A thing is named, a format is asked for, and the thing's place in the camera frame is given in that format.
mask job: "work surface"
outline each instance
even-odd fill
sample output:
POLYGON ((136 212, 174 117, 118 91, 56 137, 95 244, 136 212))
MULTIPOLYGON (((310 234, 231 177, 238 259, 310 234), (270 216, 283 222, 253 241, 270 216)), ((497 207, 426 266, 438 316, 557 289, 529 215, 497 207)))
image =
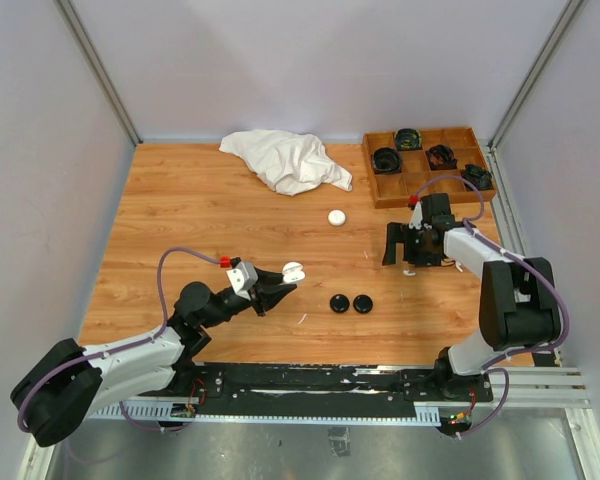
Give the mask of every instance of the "work surface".
MULTIPOLYGON (((140 145, 81 343, 112 342, 159 325, 156 266, 176 245, 216 258, 240 256, 270 271, 298 261, 307 275, 266 317, 250 310, 210 329, 213 340, 197 360, 426 365, 462 341, 478 325, 479 281, 454 267, 420 268, 414 277, 402 273, 406 265, 383 267, 386 224, 408 222, 411 212, 373 208, 360 145, 330 145, 327 153, 353 174, 353 191, 321 185, 287 197, 217 145, 140 145), (327 222, 333 209, 347 214, 344 226, 327 222), (367 294, 373 311, 333 313, 329 299, 336 293, 351 300, 367 294)), ((454 213, 472 216, 478 209, 456 205, 454 213)), ((490 208, 477 224, 498 239, 490 208)), ((224 270, 184 253, 169 256, 163 277, 170 312, 189 282, 214 291, 229 285, 224 270)), ((516 360, 530 364, 528 357, 516 360)))

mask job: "white cloth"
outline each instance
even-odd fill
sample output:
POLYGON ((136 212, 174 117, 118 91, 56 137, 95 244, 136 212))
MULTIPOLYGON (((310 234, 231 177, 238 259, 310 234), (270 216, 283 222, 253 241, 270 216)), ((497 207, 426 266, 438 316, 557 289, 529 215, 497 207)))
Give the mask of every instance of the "white cloth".
POLYGON ((351 174, 327 157, 315 135, 282 130, 236 132, 222 139, 220 151, 242 158, 274 192, 296 195, 330 183, 351 191, 351 174))

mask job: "wooden tray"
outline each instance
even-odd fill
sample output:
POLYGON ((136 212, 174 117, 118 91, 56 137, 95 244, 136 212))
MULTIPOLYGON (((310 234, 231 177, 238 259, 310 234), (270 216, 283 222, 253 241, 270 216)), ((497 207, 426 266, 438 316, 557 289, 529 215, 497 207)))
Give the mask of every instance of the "wooden tray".
MULTIPOLYGON (((371 183, 371 193, 376 208, 404 207, 410 195, 434 177, 453 175, 460 177, 460 172, 468 163, 487 167, 480 145, 470 127, 418 129, 422 135, 422 149, 400 152, 402 157, 402 173, 392 175, 376 175, 371 163, 373 152, 382 147, 396 148, 393 139, 394 132, 367 133, 362 141, 367 172, 371 183), (431 171, 425 152, 431 147, 443 144, 451 147, 458 159, 457 170, 431 171)), ((496 194, 493 190, 482 190, 485 201, 490 201, 496 194)), ((474 192, 467 191, 464 183, 455 180, 441 180, 425 190, 422 195, 429 193, 448 193, 451 203, 477 202, 474 192)))

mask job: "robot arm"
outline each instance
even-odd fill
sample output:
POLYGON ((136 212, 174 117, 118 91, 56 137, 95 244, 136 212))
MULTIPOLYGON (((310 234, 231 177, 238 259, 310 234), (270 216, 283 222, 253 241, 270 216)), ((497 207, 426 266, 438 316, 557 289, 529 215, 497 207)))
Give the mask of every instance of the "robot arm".
MULTIPOLYGON (((452 259, 482 280, 479 328, 464 342, 445 348, 436 361, 440 383, 479 375, 484 366, 512 349, 532 347, 559 337, 561 323, 555 299, 523 266, 480 241, 451 213, 447 194, 425 196, 414 207, 409 224, 387 225, 383 265, 396 261, 396 244, 405 261, 439 266, 452 259)), ((551 265, 544 258, 523 258, 551 284, 551 265)))
POLYGON ((38 444, 46 447, 63 440, 84 418, 108 405, 169 389, 186 375, 194 355, 211 341, 205 328, 228 322, 249 307, 264 316, 305 277, 298 263, 285 265, 282 273, 259 270, 239 258, 226 266, 231 267, 227 270, 231 286, 213 293, 204 283, 188 284, 166 328, 104 345, 80 347, 66 339, 51 348, 12 391, 11 401, 18 410, 50 372, 67 362, 95 358, 64 368, 24 405, 24 421, 38 444), (138 345, 128 348, 134 342, 138 345))

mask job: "gray wall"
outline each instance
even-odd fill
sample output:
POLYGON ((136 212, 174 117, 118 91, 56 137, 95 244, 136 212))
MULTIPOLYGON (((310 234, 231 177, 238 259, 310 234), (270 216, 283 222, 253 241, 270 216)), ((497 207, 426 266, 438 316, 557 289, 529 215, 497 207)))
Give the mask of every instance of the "gray wall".
POLYGON ((589 2, 502 146, 522 228, 552 262, 600 421, 600 0, 589 2))
POLYGON ((50 0, 0 1, 0 479, 29 436, 11 388, 76 335, 132 148, 50 0))
POLYGON ((488 138, 565 0, 76 0, 145 139, 248 128, 488 138))

